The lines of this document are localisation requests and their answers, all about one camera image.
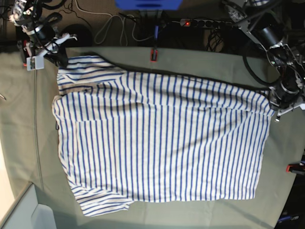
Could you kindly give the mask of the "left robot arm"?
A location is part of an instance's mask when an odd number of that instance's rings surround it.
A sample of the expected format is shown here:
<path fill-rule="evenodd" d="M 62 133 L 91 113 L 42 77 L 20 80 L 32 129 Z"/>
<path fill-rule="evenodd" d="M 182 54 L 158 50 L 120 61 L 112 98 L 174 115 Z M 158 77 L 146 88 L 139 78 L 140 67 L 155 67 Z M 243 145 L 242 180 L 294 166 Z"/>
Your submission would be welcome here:
<path fill-rule="evenodd" d="M 277 112 L 275 120 L 279 122 L 281 116 L 296 108 L 304 109 L 305 57 L 298 45 L 289 45 L 285 27 L 274 12 L 281 1 L 223 0 L 222 4 L 233 21 L 232 26 L 249 38 L 243 62 L 253 79 L 269 89 L 269 106 Z M 265 52 L 270 65 L 280 74 L 275 81 L 264 81 L 251 69 L 247 52 L 252 44 Z"/>

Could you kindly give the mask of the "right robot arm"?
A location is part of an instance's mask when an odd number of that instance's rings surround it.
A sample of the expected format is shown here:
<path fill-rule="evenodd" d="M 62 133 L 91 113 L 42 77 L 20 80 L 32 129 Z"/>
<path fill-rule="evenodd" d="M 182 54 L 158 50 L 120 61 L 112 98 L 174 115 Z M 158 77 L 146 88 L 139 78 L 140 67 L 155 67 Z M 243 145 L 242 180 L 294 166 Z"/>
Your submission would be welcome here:
<path fill-rule="evenodd" d="M 55 27 L 62 20 L 62 15 L 55 10 L 66 1 L 49 5 L 49 0 L 16 0 L 13 4 L 9 21 L 20 27 L 26 35 L 17 41 L 23 66 L 28 71 L 44 68 L 44 60 L 65 68 L 68 57 L 62 45 L 68 40 L 77 40 L 77 35 L 59 33 Z"/>

